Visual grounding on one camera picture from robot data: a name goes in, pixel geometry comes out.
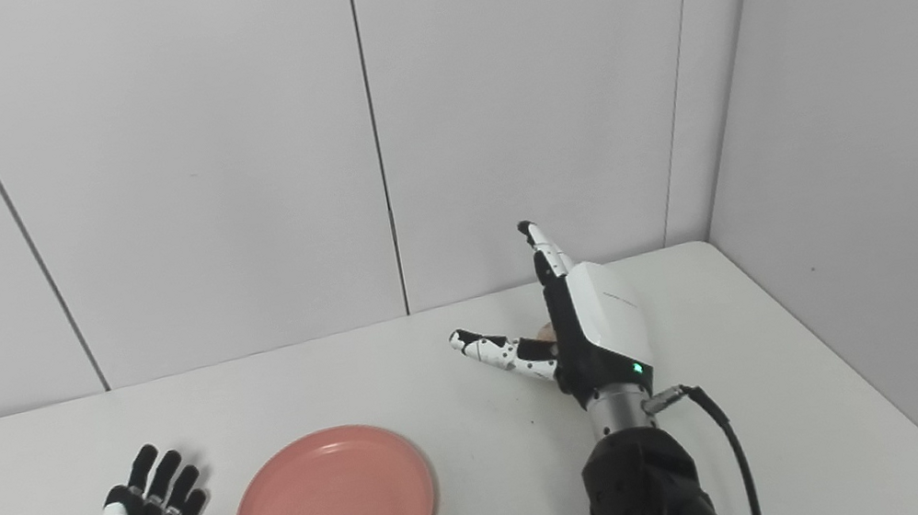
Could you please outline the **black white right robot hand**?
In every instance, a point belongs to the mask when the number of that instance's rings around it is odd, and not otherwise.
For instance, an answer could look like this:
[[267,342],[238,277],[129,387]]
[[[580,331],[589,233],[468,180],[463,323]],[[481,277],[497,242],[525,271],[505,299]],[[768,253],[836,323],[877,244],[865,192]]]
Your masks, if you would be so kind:
[[555,383],[583,407],[601,392],[633,385],[652,395],[654,356],[645,312],[615,270],[567,255],[534,221],[517,228],[532,249],[552,341],[456,329],[452,349],[468,359],[536,381]]

